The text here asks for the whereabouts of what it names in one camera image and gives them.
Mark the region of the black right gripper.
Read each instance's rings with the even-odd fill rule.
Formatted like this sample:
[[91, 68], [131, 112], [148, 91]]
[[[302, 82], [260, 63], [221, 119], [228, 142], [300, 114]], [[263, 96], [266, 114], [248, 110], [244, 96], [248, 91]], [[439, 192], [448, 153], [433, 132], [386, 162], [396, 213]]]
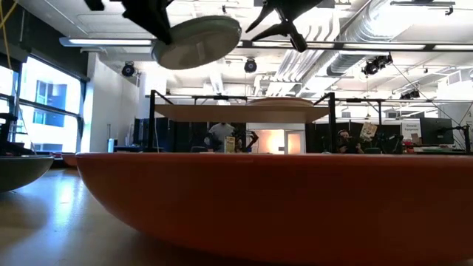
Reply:
[[[316, 7], [324, 0], [264, 0], [262, 10], [258, 17], [250, 24], [246, 32], [249, 33], [257, 27], [268, 15], [275, 11], [281, 20], [293, 21], [303, 13]], [[266, 30], [258, 33], [252, 41], [258, 41], [273, 35], [287, 36], [291, 32], [289, 24], [274, 24]]]

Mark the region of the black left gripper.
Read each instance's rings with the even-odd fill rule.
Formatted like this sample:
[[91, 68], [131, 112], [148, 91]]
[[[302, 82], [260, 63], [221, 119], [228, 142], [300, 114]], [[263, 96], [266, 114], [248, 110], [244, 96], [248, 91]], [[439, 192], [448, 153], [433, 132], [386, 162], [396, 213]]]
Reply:
[[146, 22], [147, 30], [160, 41], [165, 44], [170, 44], [172, 42], [170, 33], [171, 27], [166, 8], [173, 1], [174, 0], [122, 0], [121, 4], [125, 8], [123, 16], [132, 21], [150, 18]]

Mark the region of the pale green plate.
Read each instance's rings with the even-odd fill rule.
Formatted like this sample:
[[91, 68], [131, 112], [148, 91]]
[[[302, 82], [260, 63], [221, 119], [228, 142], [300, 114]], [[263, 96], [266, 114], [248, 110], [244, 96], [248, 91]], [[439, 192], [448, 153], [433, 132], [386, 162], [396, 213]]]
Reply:
[[202, 16], [170, 28], [171, 40], [154, 41], [151, 55], [162, 67], [192, 69], [225, 57], [241, 38], [239, 22], [228, 16]]

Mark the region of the orange plate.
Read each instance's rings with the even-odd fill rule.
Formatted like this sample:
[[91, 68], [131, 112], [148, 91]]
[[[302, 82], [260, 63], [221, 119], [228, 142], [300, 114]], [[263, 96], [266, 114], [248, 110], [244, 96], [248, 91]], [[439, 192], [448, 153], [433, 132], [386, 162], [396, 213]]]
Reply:
[[185, 248], [265, 262], [473, 259], [473, 156], [85, 153], [113, 216]]

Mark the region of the dark grey bowl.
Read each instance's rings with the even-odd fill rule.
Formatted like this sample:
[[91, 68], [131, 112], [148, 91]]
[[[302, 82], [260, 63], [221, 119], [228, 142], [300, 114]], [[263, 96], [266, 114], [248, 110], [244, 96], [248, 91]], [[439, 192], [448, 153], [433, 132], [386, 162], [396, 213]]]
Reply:
[[0, 193], [24, 187], [44, 175], [53, 164], [48, 156], [0, 157]]

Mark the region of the long ceiling light strip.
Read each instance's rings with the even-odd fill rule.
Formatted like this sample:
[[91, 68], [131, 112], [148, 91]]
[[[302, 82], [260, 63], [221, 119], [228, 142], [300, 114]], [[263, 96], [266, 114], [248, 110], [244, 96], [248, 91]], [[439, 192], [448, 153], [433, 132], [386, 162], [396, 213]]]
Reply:
[[[99, 38], [59, 38], [64, 47], [150, 47], [151, 39], [99, 39]], [[292, 49], [289, 41], [239, 41], [241, 49]], [[399, 51], [399, 52], [473, 52], [473, 43], [405, 43], [405, 42], [340, 42], [308, 41], [309, 50], [337, 51]]]

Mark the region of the black room divider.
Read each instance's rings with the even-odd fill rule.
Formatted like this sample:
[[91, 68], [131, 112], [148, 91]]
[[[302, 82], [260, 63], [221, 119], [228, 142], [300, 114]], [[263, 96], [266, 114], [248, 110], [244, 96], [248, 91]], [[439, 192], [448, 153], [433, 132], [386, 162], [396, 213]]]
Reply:
[[194, 147], [204, 147], [208, 133], [208, 122], [175, 122], [167, 117], [154, 119], [154, 127], [149, 119], [135, 119], [133, 143], [144, 150], [149, 142], [154, 151], [191, 152]]
[[[364, 153], [381, 153], [381, 154], [402, 154], [403, 153], [403, 136], [399, 125], [382, 125], [379, 127], [374, 138], [371, 141], [362, 140], [359, 135], [363, 123], [347, 122], [336, 124], [336, 153], [337, 151], [337, 134], [340, 130], [347, 130], [350, 135], [358, 139]], [[315, 125], [315, 134], [313, 137], [313, 148], [315, 152], [331, 151], [331, 133], [330, 124], [322, 123]]]

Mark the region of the person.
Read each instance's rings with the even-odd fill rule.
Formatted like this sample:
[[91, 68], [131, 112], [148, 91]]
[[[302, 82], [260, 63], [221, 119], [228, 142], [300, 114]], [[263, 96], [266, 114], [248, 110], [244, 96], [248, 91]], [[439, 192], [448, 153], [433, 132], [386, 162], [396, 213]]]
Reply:
[[337, 134], [337, 151], [339, 154], [363, 154], [363, 149], [358, 139], [342, 129]]
[[204, 143], [209, 149], [215, 152], [224, 152], [224, 142], [226, 137], [231, 137], [235, 128], [228, 123], [218, 123], [213, 125], [204, 138]]

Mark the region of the white door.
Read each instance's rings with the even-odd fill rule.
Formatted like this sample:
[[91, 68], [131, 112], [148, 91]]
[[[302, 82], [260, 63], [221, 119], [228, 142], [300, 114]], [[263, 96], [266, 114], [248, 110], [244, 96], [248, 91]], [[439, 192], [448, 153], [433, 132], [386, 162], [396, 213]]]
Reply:
[[285, 131], [285, 154], [304, 154], [305, 150], [304, 131]]

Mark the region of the large window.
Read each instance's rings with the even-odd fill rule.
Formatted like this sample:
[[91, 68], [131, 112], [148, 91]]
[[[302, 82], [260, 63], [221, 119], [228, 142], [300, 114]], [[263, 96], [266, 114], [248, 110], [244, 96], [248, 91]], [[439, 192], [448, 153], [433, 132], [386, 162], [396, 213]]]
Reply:
[[35, 153], [75, 153], [83, 88], [77, 78], [34, 57], [16, 68], [0, 64], [0, 113], [16, 117], [7, 139]]

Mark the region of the printed paper sheet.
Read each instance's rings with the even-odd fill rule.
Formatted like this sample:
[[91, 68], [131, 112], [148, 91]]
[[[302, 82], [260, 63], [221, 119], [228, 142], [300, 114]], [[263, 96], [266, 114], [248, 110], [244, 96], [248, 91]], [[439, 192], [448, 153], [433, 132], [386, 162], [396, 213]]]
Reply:
[[359, 137], [364, 141], [371, 141], [374, 138], [377, 129], [377, 125], [365, 122], [361, 128]]

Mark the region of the black computer monitor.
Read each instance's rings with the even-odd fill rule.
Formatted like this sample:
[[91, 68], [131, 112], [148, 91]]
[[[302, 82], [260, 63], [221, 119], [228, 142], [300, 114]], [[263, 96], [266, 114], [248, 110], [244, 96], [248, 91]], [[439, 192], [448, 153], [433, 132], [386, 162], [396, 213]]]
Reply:
[[422, 117], [420, 126], [423, 145], [452, 145], [454, 143], [450, 119]]

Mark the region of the silver ventilation duct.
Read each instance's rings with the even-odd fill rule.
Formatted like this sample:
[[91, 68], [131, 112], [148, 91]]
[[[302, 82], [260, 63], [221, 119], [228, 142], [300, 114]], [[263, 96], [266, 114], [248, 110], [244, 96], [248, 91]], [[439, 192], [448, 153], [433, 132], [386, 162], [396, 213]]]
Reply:
[[327, 75], [339, 77], [365, 58], [374, 49], [367, 43], [390, 42], [414, 24], [414, 7], [393, 5], [399, 0], [371, 0], [342, 32], [340, 51], [327, 51]]

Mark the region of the wooden shelf with black frame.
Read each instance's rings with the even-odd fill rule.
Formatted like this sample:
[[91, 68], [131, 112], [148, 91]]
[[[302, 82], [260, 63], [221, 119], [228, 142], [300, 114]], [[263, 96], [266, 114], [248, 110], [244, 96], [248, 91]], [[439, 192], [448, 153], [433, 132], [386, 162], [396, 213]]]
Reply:
[[198, 95], [194, 100], [244, 100], [244, 105], [177, 105], [168, 97], [152, 90], [149, 95], [149, 125], [154, 123], [156, 113], [175, 122], [237, 122], [237, 123], [303, 123], [306, 133], [306, 151], [314, 152], [313, 122], [325, 116], [329, 118], [331, 152], [336, 152], [336, 98], [328, 93], [313, 102], [313, 107], [297, 106], [248, 106], [251, 99], [243, 96]]

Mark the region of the white wall sign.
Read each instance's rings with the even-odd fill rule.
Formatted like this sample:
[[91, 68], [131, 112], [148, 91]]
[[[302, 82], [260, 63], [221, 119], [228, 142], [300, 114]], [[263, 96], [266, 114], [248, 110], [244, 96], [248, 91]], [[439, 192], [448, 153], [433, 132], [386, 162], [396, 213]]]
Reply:
[[421, 137], [421, 123], [419, 120], [403, 120], [401, 122], [401, 134], [405, 140], [411, 140], [416, 134]]

